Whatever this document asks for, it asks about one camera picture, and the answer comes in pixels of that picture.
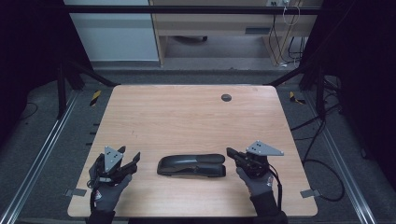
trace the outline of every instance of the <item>hand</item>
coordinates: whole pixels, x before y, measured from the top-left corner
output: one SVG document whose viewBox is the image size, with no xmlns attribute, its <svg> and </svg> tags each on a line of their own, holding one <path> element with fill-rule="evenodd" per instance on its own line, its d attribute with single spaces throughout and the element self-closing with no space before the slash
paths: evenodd
<svg viewBox="0 0 396 224">
<path fill-rule="evenodd" d="M 90 178 L 94 181 L 96 178 L 96 165 L 94 164 L 90 169 Z M 116 186 L 111 187 L 103 184 L 99 187 L 95 194 L 96 210 L 104 212 L 113 212 L 120 199 L 123 190 L 129 185 L 132 180 L 132 175 L 127 175 Z"/>
<path fill-rule="evenodd" d="M 250 196 L 257 196 L 272 190 L 274 177 L 270 172 L 258 179 L 250 179 L 241 167 L 236 167 L 236 173 L 247 185 Z"/>
</svg>

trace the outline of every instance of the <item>stapler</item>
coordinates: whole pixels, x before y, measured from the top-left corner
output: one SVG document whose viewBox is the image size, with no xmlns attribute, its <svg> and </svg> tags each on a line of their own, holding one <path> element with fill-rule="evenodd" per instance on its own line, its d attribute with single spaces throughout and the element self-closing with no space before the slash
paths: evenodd
<svg viewBox="0 0 396 224">
<path fill-rule="evenodd" d="M 157 174 L 223 177 L 226 176 L 224 161 L 220 154 L 167 156 L 159 161 Z"/>
</svg>

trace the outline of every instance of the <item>black glove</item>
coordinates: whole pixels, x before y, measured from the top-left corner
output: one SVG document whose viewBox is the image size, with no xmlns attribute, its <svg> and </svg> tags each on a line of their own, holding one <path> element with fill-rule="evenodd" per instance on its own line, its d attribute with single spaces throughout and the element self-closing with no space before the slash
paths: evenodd
<svg viewBox="0 0 396 224">
<path fill-rule="evenodd" d="M 95 164 L 90 169 L 90 178 L 94 180 L 96 166 Z M 132 180 L 132 175 L 127 175 L 124 179 L 116 186 L 111 187 L 107 184 L 102 184 L 95 194 L 96 210 L 104 212 L 113 212 L 117 202 L 120 199 L 122 191 L 128 186 Z"/>
<path fill-rule="evenodd" d="M 258 179 L 250 179 L 241 167 L 236 167 L 236 172 L 247 185 L 250 196 L 257 196 L 272 191 L 274 177 L 270 172 Z"/>
</svg>

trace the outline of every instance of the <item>wrist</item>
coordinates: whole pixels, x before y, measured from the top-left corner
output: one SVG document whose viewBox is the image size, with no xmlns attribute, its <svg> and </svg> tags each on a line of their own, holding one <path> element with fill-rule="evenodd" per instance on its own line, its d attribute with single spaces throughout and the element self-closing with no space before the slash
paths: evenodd
<svg viewBox="0 0 396 224">
<path fill-rule="evenodd" d="M 250 200 L 253 202 L 258 217 L 276 216 L 279 213 L 272 191 L 251 196 Z"/>
</svg>

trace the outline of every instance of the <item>floor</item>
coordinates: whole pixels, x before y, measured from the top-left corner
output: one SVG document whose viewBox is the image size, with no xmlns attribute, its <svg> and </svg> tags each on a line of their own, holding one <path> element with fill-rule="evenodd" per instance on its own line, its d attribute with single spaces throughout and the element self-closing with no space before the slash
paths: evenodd
<svg viewBox="0 0 396 224">
<path fill-rule="evenodd" d="M 299 46 L 296 40 L 291 52 L 298 51 Z M 254 36 L 210 36 L 206 42 L 201 38 L 173 37 L 163 66 L 142 64 L 122 69 L 101 67 L 97 72 L 122 84 L 261 85 L 298 66 L 293 59 L 287 66 L 273 66 L 262 40 Z M 56 83 L 49 83 L 31 92 L 30 104 L 21 115 L 20 123 L 2 146 L 0 211 L 2 218 L 6 215 L 14 218 L 8 223 L 83 223 L 82 219 L 67 215 L 70 198 L 64 196 L 64 192 L 74 188 L 78 181 L 111 95 L 111 88 L 89 77 L 83 78 L 86 82 L 83 91 L 67 92 L 73 107 L 65 123 L 60 124 L 56 119 Z M 315 89 L 300 91 L 299 78 L 276 88 L 291 128 L 316 116 Z M 102 91 L 101 97 L 95 107 L 89 106 L 97 90 Z M 295 99 L 305 100 L 305 104 L 291 101 L 291 91 Z M 290 217 L 290 223 L 396 223 L 395 191 L 375 161 L 361 156 L 347 119 L 339 113 L 336 95 L 333 92 L 325 95 L 326 106 L 335 108 L 329 111 L 325 128 L 312 145 L 309 158 L 324 162 L 337 175 L 318 162 L 305 165 L 312 189 L 319 189 L 322 195 L 316 198 L 318 214 Z M 54 126 L 61 128 L 59 133 L 53 131 Z M 318 127 L 319 121 L 315 120 L 292 132 L 302 158 Z M 56 139 L 55 143 L 47 141 L 50 135 Z M 330 202 L 326 198 L 334 199 L 342 194 L 337 176 L 342 179 L 346 192 L 340 201 Z M 116 218 L 115 223 L 125 221 L 125 218 Z"/>
</svg>

